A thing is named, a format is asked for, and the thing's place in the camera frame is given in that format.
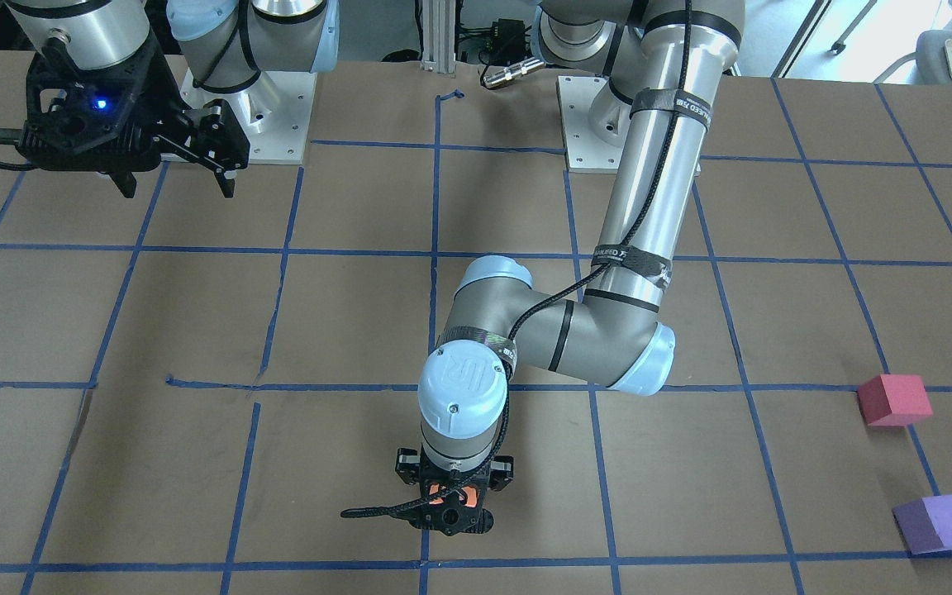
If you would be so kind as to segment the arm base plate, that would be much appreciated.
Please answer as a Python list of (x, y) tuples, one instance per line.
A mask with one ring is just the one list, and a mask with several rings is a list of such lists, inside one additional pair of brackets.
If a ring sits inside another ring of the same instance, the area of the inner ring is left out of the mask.
[(606, 78), (559, 76), (563, 137), (571, 173), (615, 174), (628, 128), (630, 105), (617, 98)]
[(252, 87), (224, 95), (250, 141), (250, 164), (302, 165), (318, 79), (264, 72)]

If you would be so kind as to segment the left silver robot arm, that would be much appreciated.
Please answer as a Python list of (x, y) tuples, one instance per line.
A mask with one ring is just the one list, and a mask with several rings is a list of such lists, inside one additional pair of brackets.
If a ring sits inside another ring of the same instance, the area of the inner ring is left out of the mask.
[(659, 317), (688, 194), (722, 75), (743, 42), (743, 1), (541, 1), (537, 57), (603, 75), (600, 136), (621, 143), (589, 274), (539, 293), (527, 268), (487, 255), (466, 268), (418, 384), (421, 448), (396, 471), (419, 497), (348, 509), (419, 530), (490, 531), (488, 491), (513, 478), (500, 455), (521, 363), (649, 396), (669, 376), (675, 334)]

